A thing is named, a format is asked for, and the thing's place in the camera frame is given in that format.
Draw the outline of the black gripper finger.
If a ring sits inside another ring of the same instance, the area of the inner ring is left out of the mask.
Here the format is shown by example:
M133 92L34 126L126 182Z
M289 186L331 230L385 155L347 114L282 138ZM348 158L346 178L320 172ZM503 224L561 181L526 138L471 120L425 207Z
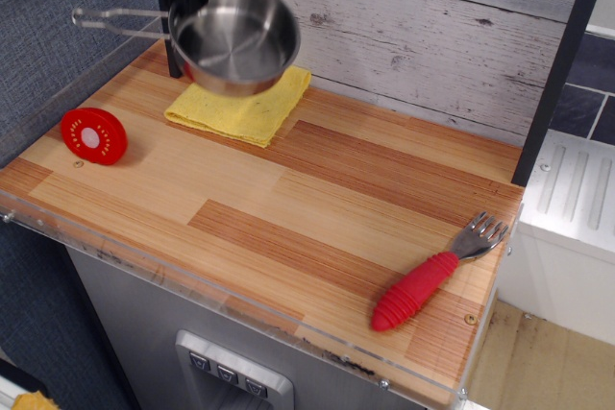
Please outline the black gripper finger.
M179 18L186 17L189 7L187 0L162 0L162 9L164 11L169 12L173 6L176 7L176 15ZM165 41L165 49L167 54L169 75L172 78L180 78L182 76L181 67L176 63L173 44L170 39Z

